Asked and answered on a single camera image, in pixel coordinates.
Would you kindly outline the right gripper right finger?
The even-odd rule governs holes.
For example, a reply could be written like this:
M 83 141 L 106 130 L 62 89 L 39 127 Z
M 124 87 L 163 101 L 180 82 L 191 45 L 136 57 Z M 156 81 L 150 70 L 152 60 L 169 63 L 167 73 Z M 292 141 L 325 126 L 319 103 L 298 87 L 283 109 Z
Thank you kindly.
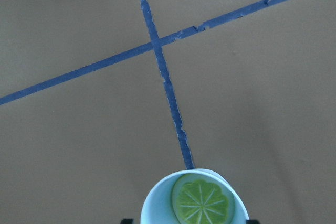
M 258 220 L 248 220 L 248 224 L 260 224 Z

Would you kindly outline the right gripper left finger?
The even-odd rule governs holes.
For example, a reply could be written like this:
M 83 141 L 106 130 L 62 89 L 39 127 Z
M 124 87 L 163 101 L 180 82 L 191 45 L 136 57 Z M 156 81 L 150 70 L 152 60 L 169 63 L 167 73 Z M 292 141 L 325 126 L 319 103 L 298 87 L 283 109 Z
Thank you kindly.
M 133 219 L 122 219 L 121 224 L 133 224 Z

